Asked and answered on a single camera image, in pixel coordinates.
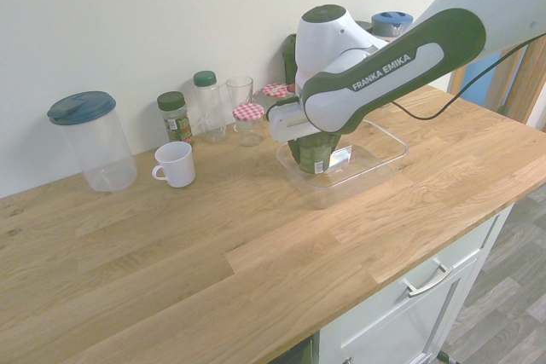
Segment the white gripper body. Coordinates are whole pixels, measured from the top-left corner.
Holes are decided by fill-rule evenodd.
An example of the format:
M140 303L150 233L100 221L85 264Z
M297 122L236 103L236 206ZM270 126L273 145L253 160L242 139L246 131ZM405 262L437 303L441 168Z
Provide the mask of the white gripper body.
M288 142L319 133L299 102L274 105L268 111L270 136L275 142Z

